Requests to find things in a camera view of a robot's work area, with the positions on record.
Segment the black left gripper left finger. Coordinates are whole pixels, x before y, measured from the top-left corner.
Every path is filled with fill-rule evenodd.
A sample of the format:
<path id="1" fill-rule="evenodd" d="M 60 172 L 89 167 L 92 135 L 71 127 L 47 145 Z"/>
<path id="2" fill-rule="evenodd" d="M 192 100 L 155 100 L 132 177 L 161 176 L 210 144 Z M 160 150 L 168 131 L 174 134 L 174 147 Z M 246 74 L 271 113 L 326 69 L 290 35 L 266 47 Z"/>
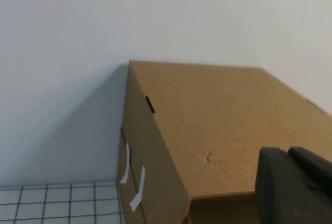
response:
<path id="1" fill-rule="evenodd" d="M 260 150 L 255 194 L 260 223 L 331 223 L 331 198 L 288 151 Z"/>

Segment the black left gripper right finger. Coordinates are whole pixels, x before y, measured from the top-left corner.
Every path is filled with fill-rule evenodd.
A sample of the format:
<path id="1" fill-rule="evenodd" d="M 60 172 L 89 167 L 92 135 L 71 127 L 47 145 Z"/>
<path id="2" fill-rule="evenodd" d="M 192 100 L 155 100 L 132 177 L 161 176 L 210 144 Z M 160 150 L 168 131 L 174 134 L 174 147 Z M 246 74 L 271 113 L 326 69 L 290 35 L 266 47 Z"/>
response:
<path id="1" fill-rule="evenodd" d="M 331 198 L 331 162 L 303 147 L 291 147 L 288 154 L 324 194 Z"/>

